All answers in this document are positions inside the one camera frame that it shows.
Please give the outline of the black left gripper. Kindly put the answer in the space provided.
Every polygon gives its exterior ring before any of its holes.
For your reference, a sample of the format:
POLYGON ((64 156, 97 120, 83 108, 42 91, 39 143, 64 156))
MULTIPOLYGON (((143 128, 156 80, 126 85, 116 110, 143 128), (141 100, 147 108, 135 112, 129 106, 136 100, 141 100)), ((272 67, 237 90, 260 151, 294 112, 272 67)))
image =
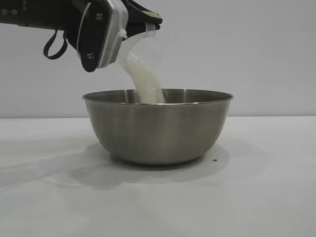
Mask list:
MULTIPOLYGON (((58 4, 61 10, 64 37, 73 48, 77 47, 81 17, 87 4, 87 0, 61 0, 58 4)), ((155 25, 162 23, 162 17, 158 13, 146 9, 133 0, 125 0, 124 5, 128 11, 128 24, 126 25, 128 38, 145 33, 147 31, 146 23, 155 25)))

